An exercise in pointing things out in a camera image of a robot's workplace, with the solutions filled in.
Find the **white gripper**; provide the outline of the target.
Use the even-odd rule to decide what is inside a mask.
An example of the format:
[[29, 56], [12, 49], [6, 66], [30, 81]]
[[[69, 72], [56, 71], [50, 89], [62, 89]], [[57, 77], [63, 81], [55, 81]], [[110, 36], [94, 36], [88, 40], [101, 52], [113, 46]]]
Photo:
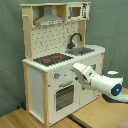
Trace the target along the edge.
[[83, 71], [86, 69], [86, 66], [81, 63], [75, 63], [71, 70], [76, 74], [78, 82], [84, 89], [92, 90], [92, 87], [89, 85], [89, 82], [86, 80]]

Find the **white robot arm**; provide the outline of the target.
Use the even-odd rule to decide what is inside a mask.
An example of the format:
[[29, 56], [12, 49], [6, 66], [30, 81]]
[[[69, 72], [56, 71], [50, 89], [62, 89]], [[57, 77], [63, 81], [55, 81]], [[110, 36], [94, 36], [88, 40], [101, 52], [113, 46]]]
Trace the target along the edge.
[[75, 63], [73, 72], [81, 86], [88, 90], [97, 90], [105, 100], [114, 100], [117, 103], [128, 103], [128, 94], [122, 94], [122, 78], [110, 78], [98, 74], [91, 66]]

